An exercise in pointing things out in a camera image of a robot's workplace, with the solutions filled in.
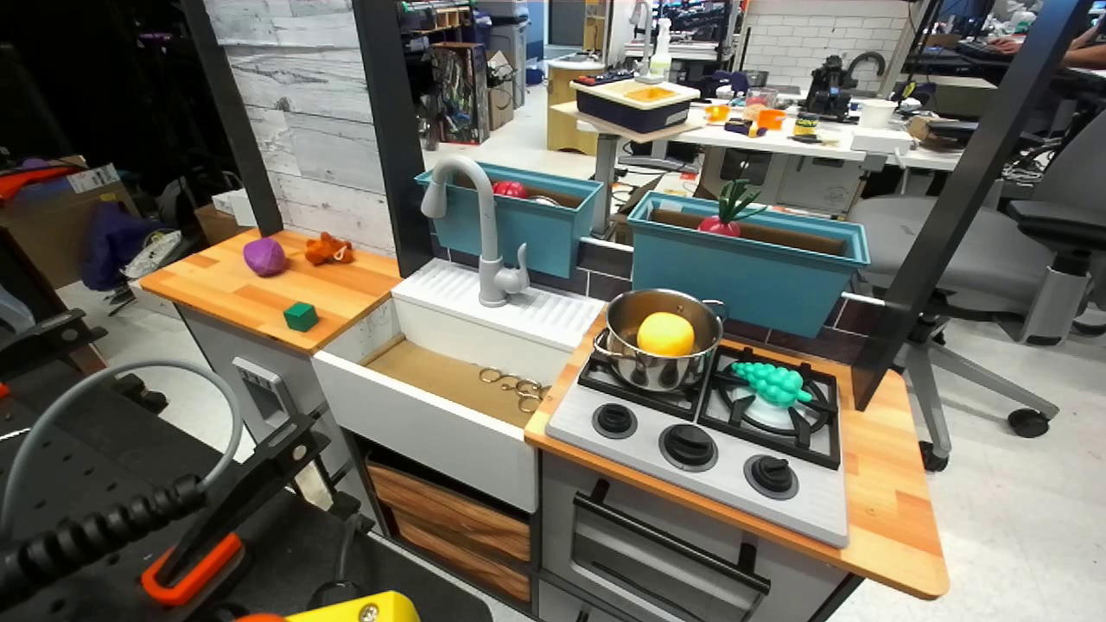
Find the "teal toy grapes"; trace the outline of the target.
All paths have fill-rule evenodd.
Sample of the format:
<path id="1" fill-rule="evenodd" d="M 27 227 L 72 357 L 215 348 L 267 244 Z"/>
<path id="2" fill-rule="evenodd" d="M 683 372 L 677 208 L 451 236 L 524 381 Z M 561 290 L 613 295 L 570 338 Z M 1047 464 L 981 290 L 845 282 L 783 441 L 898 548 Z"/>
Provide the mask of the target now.
<path id="1" fill-rule="evenodd" d="M 775 406 L 813 403 L 797 369 L 776 363 L 737 363 L 737 378 Z"/>

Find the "orange toy piece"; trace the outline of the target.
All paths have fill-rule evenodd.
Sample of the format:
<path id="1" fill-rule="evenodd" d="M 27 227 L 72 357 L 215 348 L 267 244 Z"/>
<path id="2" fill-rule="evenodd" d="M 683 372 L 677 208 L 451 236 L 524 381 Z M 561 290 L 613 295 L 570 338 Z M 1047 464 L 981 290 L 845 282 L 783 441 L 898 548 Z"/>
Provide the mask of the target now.
<path id="1" fill-rule="evenodd" d="M 320 232 L 318 237 L 309 242 L 305 258 L 310 265 L 329 265 L 329 262 L 347 265 L 355 258 L 355 247 L 347 237 Z"/>

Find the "right teal planter bin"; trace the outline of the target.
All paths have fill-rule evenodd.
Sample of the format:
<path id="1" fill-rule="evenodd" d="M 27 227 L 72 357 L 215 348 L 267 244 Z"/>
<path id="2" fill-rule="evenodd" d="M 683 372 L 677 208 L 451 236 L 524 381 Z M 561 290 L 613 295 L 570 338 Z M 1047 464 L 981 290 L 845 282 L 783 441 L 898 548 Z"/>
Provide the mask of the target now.
<path id="1" fill-rule="evenodd" d="M 632 287 L 716 297 L 730 321 L 817 334 L 871 262 L 854 220 L 753 209 L 737 236 L 701 232 L 712 214 L 712 199 L 645 194 L 630 209 Z"/>

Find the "toy stove top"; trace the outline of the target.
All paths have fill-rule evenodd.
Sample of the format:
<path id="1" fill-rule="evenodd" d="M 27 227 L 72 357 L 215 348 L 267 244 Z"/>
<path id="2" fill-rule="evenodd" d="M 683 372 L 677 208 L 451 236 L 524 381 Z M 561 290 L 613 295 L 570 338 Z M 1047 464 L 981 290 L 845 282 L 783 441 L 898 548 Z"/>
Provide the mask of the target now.
<path id="1" fill-rule="evenodd" d="M 761 402 L 737 363 L 797 369 L 813 403 Z M 850 542 L 836 378 L 813 363 L 719 348 L 683 394 L 644 394 L 592 357 L 547 434 L 825 547 Z"/>

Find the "yellow object bottom edge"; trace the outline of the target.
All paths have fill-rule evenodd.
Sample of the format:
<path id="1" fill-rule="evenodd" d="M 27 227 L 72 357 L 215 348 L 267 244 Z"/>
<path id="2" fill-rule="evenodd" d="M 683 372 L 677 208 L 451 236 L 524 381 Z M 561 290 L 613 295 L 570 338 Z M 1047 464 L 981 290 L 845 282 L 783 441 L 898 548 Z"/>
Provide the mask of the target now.
<path id="1" fill-rule="evenodd" d="M 423 615 L 409 595 L 377 589 L 305 613 L 250 613 L 234 622 L 423 622 Z"/>

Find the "grey toy faucet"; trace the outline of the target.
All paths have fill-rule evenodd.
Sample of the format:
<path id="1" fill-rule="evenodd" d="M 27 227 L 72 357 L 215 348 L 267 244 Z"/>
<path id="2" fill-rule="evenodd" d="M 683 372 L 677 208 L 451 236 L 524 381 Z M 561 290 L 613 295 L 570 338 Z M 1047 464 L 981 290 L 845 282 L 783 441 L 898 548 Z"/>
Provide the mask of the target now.
<path id="1" fill-rule="evenodd" d="M 463 177 L 472 186 L 476 196 L 476 280 L 481 280 L 481 304 L 485 307 L 506 307 L 513 297 L 519 297 L 527 287 L 527 265 L 519 262 L 508 269 L 502 262 L 502 242 L 498 242 L 498 208 L 494 208 L 494 186 L 492 177 L 471 159 L 471 156 L 441 156 L 428 170 L 428 186 L 423 194 L 418 209 L 431 220 L 449 214 L 449 179 Z"/>

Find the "white toy sink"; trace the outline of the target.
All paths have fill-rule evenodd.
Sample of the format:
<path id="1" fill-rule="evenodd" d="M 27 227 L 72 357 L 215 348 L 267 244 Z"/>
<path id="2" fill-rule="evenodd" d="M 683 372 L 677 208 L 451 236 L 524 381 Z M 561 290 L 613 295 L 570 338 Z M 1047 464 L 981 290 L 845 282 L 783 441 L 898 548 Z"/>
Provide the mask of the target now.
<path id="1" fill-rule="evenodd" d="M 538 466 L 524 420 L 601 302 L 527 287 L 485 307 L 476 272 L 425 262 L 316 357 L 335 420 L 524 515 Z"/>

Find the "black tray with yellow contents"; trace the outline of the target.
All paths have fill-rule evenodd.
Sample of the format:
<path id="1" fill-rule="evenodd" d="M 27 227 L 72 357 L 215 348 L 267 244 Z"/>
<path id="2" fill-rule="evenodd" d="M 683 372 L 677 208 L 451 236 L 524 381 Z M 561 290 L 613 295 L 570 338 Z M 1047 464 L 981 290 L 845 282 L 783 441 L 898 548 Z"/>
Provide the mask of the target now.
<path id="1" fill-rule="evenodd" d="M 578 84 L 582 113 L 639 135 L 683 125 L 693 101 L 699 93 L 681 84 Z"/>

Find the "toy oven door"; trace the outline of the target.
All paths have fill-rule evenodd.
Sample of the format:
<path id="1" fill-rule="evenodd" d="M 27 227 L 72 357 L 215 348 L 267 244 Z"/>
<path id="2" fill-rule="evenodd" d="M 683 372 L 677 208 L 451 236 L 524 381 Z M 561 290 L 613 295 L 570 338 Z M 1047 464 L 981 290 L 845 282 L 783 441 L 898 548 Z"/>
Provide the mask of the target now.
<path id="1" fill-rule="evenodd" d="M 828 622 L 845 571 L 632 484 L 544 458 L 538 613 L 574 622 Z"/>

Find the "green block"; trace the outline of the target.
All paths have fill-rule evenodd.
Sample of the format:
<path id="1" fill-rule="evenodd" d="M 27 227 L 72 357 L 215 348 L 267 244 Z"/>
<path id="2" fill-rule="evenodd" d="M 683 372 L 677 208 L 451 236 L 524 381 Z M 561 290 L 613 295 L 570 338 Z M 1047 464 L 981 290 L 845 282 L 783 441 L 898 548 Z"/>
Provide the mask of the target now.
<path id="1" fill-rule="evenodd" d="M 309 302 L 294 302 L 287 310 L 284 310 L 284 321 L 294 328 L 294 331 L 310 331 L 318 323 L 318 310 L 309 304 Z"/>

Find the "wooden drawer front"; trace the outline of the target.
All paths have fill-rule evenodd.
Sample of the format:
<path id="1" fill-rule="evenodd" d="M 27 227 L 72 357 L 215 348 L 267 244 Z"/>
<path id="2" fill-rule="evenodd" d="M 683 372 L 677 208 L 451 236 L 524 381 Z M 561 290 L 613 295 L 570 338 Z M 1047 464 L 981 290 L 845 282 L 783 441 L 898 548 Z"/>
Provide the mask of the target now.
<path id="1" fill-rule="evenodd" d="M 531 523 L 466 492 L 367 466 L 402 542 L 515 603 L 531 601 Z"/>

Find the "orange handled clamp tool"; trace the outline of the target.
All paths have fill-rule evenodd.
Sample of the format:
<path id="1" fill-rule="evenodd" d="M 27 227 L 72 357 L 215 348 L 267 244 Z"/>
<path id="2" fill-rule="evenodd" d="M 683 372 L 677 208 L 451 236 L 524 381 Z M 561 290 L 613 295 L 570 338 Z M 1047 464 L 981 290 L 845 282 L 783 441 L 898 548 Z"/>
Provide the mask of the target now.
<path id="1" fill-rule="evenodd" d="M 160 608 L 183 608 L 219 586 L 244 557 L 242 526 L 325 446 L 329 437 L 316 429 L 316 413 L 287 418 L 271 431 L 254 452 L 208 494 L 183 540 L 139 573 L 144 596 Z"/>

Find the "white background table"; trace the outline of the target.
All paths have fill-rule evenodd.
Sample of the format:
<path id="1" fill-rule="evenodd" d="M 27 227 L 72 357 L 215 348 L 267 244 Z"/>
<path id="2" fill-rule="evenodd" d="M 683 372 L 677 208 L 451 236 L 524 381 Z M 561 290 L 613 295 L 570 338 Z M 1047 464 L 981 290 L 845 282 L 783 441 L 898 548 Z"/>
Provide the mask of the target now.
<path id="1" fill-rule="evenodd" d="M 820 121 L 797 132 L 796 121 L 783 121 L 763 135 L 739 135 L 692 109 L 669 143 L 705 148 L 705 179 L 719 179 L 721 159 L 737 152 L 753 163 L 753 186 L 763 199 L 824 214 L 844 214 L 873 194 L 922 194 L 962 159 L 956 148 L 925 148 L 890 101 L 860 101 L 854 125 Z"/>

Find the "purple toy eggplant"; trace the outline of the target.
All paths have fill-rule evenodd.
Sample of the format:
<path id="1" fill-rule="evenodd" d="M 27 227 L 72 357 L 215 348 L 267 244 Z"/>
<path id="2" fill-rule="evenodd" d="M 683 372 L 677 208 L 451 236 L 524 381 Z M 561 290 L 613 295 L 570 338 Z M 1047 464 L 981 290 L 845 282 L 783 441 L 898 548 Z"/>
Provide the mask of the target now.
<path id="1" fill-rule="evenodd" d="M 244 265 L 254 277 L 279 277 L 287 269 L 287 252 L 276 237 L 254 237 L 242 247 Z"/>

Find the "grey office chair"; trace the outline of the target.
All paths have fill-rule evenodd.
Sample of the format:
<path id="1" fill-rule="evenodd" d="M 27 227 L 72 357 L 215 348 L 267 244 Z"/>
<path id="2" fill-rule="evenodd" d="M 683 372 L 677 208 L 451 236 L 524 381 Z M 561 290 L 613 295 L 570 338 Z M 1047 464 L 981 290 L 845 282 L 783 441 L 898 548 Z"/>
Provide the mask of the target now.
<path id="1" fill-rule="evenodd" d="M 973 209 L 964 237 L 922 297 L 913 334 L 896 363 L 904 372 L 928 437 L 919 446 L 925 469 L 949 458 L 949 431 L 934 369 L 943 366 L 1014 402 L 1007 426 L 1039 437 L 1056 403 L 1000 378 L 943 344 L 948 319 L 1007 321 L 1016 342 L 1062 342 L 1082 307 L 1101 290 L 1106 205 L 1101 205 L 1106 113 L 1082 125 L 1023 196 Z"/>

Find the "steel pot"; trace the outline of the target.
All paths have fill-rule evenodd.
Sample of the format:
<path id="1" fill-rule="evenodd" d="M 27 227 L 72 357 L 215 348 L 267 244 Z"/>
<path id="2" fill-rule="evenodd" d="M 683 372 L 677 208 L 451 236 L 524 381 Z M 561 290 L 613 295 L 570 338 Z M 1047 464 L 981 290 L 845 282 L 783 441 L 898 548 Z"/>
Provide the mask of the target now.
<path id="1" fill-rule="evenodd" d="M 625 290 L 606 310 L 593 357 L 645 394 L 677 394 L 701 381 L 721 338 L 707 302 L 681 290 Z"/>

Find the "yellow toy lemon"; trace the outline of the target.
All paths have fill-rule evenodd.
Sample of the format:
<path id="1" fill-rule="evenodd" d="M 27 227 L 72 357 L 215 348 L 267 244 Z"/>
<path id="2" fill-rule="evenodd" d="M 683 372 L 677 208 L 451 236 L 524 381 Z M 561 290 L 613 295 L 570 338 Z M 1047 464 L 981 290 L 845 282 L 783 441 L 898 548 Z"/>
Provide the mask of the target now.
<path id="1" fill-rule="evenodd" d="M 639 321 L 635 344 L 653 357 L 688 357 L 693 348 L 693 323 L 675 310 L 653 310 Z"/>

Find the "red toy radish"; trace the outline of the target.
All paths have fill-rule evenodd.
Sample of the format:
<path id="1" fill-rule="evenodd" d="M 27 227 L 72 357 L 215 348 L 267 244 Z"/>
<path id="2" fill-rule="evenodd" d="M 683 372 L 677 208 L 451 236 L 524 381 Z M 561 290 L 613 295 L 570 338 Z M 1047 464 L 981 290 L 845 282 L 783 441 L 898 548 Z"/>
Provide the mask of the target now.
<path id="1" fill-rule="evenodd" d="M 716 196 L 716 214 L 701 216 L 699 227 L 705 236 L 737 236 L 753 199 L 757 189 L 746 179 L 730 179 Z"/>

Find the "left teal planter bin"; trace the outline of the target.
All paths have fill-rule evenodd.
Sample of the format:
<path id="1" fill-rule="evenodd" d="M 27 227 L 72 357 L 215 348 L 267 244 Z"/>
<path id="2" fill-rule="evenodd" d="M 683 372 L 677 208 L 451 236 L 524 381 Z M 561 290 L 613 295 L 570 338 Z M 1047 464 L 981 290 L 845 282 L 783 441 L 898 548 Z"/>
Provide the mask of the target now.
<path id="1" fill-rule="evenodd" d="M 531 272 L 570 280 L 578 242 L 592 232 L 597 194 L 593 179 L 553 177 L 485 163 L 492 184 L 519 186 L 515 196 L 494 196 L 498 244 L 506 262 L 524 258 Z M 466 177 L 445 186 L 445 214 L 431 220 L 436 242 L 449 252 L 481 252 L 476 194 Z"/>

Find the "cardboard sink liner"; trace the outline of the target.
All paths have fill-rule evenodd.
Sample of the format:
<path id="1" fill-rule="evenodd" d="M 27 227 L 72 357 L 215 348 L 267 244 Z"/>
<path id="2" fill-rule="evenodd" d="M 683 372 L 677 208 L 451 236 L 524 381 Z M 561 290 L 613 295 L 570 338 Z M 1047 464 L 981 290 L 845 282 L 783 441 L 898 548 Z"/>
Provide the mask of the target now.
<path id="1" fill-rule="evenodd" d="M 547 382 L 463 363 L 415 342 L 393 342 L 367 358 L 367 369 L 403 381 L 418 391 L 472 406 L 523 429 L 547 396 Z"/>

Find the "teal planter bin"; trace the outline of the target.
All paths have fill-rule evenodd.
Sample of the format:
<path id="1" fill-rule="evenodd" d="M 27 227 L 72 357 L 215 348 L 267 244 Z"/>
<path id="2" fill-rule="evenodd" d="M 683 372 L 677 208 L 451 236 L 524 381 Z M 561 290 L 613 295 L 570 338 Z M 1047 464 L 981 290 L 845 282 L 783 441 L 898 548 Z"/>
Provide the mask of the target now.
<path id="1" fill-rule="evenodd" d="M 519 186 L 515 196 L 494 196 L 498 244 L 506 262 L 524 258 L 531 272 L 570 280 L 578 242 L 592 232 L 597 194 L 593 179 L 553 177 L 485 163 L 492 184 Z M 481 252 L 476 194 L 466 177 L 445 186 L 445 214 L 431 220 L 436 242 L 449 252 Z"/>
<path id="2" fill-rule="evenodd" d="M 630 209 L 632 287 L 716 297 L 730 321 L 817 334 L 871 262 L 854 220 L 753 209 L 737 236 L 701 232 L 712 214 L 712 199 L 645 194 Z"/>

